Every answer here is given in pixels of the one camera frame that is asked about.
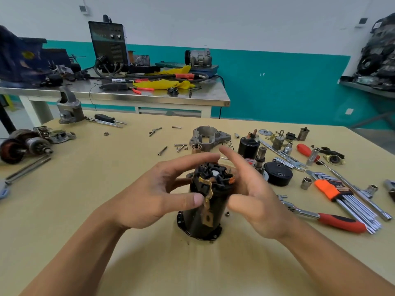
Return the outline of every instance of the wooden table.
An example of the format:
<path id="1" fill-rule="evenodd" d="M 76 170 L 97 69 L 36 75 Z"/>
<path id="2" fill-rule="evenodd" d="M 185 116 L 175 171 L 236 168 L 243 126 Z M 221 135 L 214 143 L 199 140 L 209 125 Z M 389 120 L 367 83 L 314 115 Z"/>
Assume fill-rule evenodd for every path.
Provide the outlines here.
<path id="1" fill-rule="evenodd" d="M 299 133 L 305 125 L 257 121 L 202 119 L 174 116 L 111 113 L 128 122 L 123 129 L 80 122 L 47 125 L 76 133 L 77 138 L 55 145 L 52 160 L 11 187 L 0 201 L 0 287 L 2 295 L 17 295 L 53 258 L 86 217 L 101 203 L 124 189 L 160 160 L 189 154 L 177 153 L 173 144 L 188 142 L 192 130 L 211 125 L 232 135 L 246 135 L 254 128 Z M 172 129 L 171 126 L 182 126 Z M 148 132 L 163 127 L 152 137 Z M 344 127 L 308 125 L 305 144 L 328 146 L 346 155 L 347 165 L 335 166 L 360 188 L 377 184 L 374 201 L 395 216 L 395 204 L 384 190 L 383 180 L 393 179 L 395 156 Z M 157 153 L 168 149 L 162 156 Z M 296 150 L 295 158 L 306 158 Z M 274 158 L 267 151 L 266 160 Z M 0 166 L 6 177 L 18 166 Z M 313 171 L 328 172 L 323 166 Z M 287 194 L 296 206 L 314 212 L 344 215 L 314 186 L 302 190 L 306 175 L 294 171 L 287 187 L 274 187 Z M 185 192 L 182 187 L 176 192 Z M 375 235 L 352 234 L 306 219 L 374 271 L 395 283 L 393 247 L 395 221 L 382 222 Z M 104 295 L 320 295 L 296 259 L 274 240 L 264 239 L 238 214 L 222 219 L 223 232 L 213 244 L 188 237 L 176 225 L 176 213 L 151 227 L 129 230 L 119 241 L 104 274 Z"/>

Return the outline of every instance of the finger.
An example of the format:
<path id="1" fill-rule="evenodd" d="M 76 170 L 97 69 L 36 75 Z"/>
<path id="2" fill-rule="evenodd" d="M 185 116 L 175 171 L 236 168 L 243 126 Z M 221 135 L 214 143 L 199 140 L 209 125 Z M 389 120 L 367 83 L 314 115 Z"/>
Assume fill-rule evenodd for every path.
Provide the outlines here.
<path id="1" fill-rule="evenodd" d="M 164 214 L 197 208 L 203 204 L 203 199 L 203 195 L 200 193 L 165 194 Z"/>
<path id="2" fill-rule="evenodd" d="M 166 161 L 163 166 L 167 173 L 178 177 L 183 172 L 196 168 L 197 165 L 203 164 L 205 162 L 218 162 L 219 158 L 220 154 L 204 152 L 200 154 L 186 155 L 177 159 Z"/>
<path id="3" fill-rule="evenodd" d="M 171 186 L 170 191 L 173 191 L 178 187 L 189 185 L 190 183 L 192 183 L 192 178 L 177 178 L 175 179 L 173 185 Z"/>
<path id="4" fill-rule="evenodd" d="M 220 146 L 220 151 L 230 159 L 237 168 L 243 181 L 246 182 L 249 191 L 257 193 L 261 190 L 262 183 L 266 183 L 262 175 L 254 169 L 242 156 L 226 146 Z"/>
<path id="5" fill-rule="evenodd" d="M 242 194 L 232 194 L 228 200 L 228 208 L 253 220 L 259 220 L 264 212 L 261 200 Z"/>

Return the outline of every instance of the teal wall stripe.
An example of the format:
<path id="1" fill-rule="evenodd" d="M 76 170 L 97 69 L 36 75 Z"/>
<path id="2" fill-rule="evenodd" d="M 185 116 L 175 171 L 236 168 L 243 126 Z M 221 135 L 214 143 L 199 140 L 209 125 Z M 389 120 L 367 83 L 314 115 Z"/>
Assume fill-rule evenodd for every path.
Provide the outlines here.
<path id="1" fill-rule="evenodd" d="M 86 56 L 78 58 L 82 67 L 95 60 L 91 43 L 49 40 L 45 47 Z M 128 49 L 150 55 L 154 64 L 183 62 L 186 48 L 129 44 Z M 337 84 L 349 56 L 220 49 L 211 49 L 211 55 L 231 99 L 222 109 L 224 118 L 348 126 L 377 114 L 368 94 Z M 345 115 L 348 108 L 353 114 Z M 212 116 L 219 116 L 218 107 Z M 388 128 L 383 121 L 366 127 Z"/>

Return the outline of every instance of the forearm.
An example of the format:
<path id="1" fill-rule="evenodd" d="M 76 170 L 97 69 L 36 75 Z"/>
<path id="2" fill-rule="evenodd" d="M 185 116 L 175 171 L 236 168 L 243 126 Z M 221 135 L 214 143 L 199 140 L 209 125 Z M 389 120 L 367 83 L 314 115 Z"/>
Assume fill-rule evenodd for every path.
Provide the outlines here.
<path id="1" fill-rule="evenodd" d="M 124 233 L 107 205 L 96 209 L 20 296 L 94 295 Z"/>
<path id="2" fill-rule="evenodd" d="M 395 294 L 394 285 L 302 220 L 279 242 L 328 295 Z"/>

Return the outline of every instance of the open-end wrench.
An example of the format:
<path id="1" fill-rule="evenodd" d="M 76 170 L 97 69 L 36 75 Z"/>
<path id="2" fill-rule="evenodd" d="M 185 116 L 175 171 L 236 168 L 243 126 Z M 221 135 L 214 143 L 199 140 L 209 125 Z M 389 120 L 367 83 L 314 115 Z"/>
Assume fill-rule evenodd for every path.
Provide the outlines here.
<path id="1" fill-rule="evenodd" d="M 278 154 L 281 158 L 285 159 L 287 162 L 291 163 L 294 166 L 294 169 L 298 170 L 298 171 L 302 171 L 304 172 L 307 168 L 306 165 L 300 163 L 298 160 L 295 160 L 293 158 L 291 158 L 290 156 L 288 156 L 287 154 L 285 154 L 283 151 L 278 151 L 277 149 L 274 149 L 273 147 L 271 147 L 269 144 L 267 144 L 266 142 L 264 142 L 262 139 L 259 139 L 259 142 L 261 144 L 263 144 L 264 146 L 266 146 L 266 148 L 270 149 L 271 151 L 275 152 L 276 154 Z"/>

